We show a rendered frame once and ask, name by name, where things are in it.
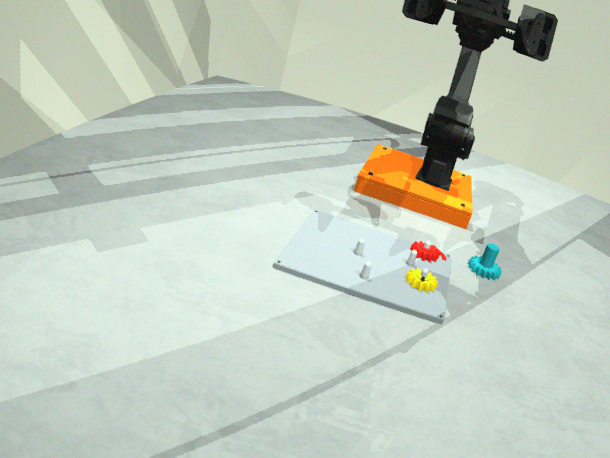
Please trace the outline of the yellow gear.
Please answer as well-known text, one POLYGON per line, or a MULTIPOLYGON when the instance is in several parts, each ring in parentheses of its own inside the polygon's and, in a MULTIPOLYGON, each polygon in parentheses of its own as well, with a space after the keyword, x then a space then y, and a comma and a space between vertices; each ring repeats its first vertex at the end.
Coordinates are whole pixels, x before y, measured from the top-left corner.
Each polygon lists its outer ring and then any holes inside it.
POLYGON ((438 282, 436 281, 436 277, 432 277, 432 272, 427 274, 427 277, 421 276, 419 269, 413 270, 411 269, 407 274, 405 279, 407 279, 407 283, 412 284, 412 288, 418 288, 418 291, 422 290, 428 292, 428 290, 434 291, 437 287, 438 282))

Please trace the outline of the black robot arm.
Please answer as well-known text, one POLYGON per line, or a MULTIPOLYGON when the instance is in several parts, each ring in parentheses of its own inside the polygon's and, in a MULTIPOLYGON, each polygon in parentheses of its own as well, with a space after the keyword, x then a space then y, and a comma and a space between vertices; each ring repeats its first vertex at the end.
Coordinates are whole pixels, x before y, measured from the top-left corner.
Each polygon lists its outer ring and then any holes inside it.
MULTIPOLYGON (((452 24, 459 25, 457 12, 454 12, 452 24)), ((457 27, 455 31, 459 33, 461 53, 449 94, 439 97, 433 114, 428 114, 421 138, 421 145, 428 148, 422 167, 415 176, 416 180, 445 191, 450 190, 457 157, 463 161, 469 159, 474 144, 474 129, 471 128, 474 114, 468 100, 480 55, 493 43, 458 32, 457 27)))

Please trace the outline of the red gear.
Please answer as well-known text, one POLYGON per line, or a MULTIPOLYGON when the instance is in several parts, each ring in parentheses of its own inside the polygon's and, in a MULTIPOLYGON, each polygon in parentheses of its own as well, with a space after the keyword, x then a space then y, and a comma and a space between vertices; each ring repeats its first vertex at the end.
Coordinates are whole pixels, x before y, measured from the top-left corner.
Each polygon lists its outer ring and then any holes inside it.
POLYGON ((434 248, 434 245, 431 245, 430 248, 425 248, 423 246, 424 244, 422 242, 420 242, 420 244, 418 242, 415 242, 414 244, 411 245, 410 250, 417 250, 417 257, 416 258, 421 258, 422 261, 424 260, 428 260, 429 263, 432 261, 436 262, 437 259, 439 258, 439 249, 434 248))

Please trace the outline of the teal gear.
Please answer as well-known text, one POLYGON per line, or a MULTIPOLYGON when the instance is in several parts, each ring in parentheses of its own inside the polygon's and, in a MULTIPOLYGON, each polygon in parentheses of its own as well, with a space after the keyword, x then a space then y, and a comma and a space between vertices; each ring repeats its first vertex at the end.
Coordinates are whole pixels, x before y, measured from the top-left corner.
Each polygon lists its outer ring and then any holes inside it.
POLYGON ((494 244, 487 244, 487 247, 480 257, 477 255, 472 256, 468 262, 469 267, 472 268, 472 272, 476 272, 477 276, 482 276, 482 278, 487 277, 488 280, 492 278, 492 280, 499 279, 501 276, 501 267, 498 267, 498 263, 495 263, 495 259, 500 251, 500 248, 494 244))

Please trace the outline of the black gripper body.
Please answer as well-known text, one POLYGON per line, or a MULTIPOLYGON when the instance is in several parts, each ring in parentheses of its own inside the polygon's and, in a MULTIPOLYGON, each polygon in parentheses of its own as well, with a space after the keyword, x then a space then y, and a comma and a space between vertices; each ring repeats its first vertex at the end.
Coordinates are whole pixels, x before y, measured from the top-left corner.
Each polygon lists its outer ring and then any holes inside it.
MULTIPOLYGON (((483 39, 494 43, 495 35, 503 36, 507 39, 514 40, 515 33, 509 30, 500 30, 504 27, 511 30, 516 30, 517 23, 503 19, 502 5, 503 0, 458 0, 460 5, 447 1, 446 9, 458 13, 459 25, 458 32, 465 33, 469 36, 483 39)), ((418 0, 404 0, 403 14, 406 18, 421 21, 416 18, 415 10, 418 0)), ((554 14, 545 13, 545 23, 540 38, 537 54, 531 58, 538 61, 548 60, 549 53, 552 47, 553 38, 555 35, 558 20, 554 14)), ((426 21, 424 23, 432 24, 426 21)), ((433 25, 433 24, 432 24, 433 25)))

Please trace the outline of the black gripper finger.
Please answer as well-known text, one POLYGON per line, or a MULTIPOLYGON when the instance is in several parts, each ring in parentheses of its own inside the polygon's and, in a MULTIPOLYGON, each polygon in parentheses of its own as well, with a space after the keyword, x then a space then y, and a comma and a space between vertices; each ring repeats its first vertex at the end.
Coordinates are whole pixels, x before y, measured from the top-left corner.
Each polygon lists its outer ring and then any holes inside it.
POLYGON ((438 25, 446 4, 447 0, 418 0, 415 16, 421 21, 438 25))
POLYGON ((518 18, 513 51, 526 54, 530 57, 535 56, 545 23, 545 13, 542 10, 524 4, 521 15, 518 18))

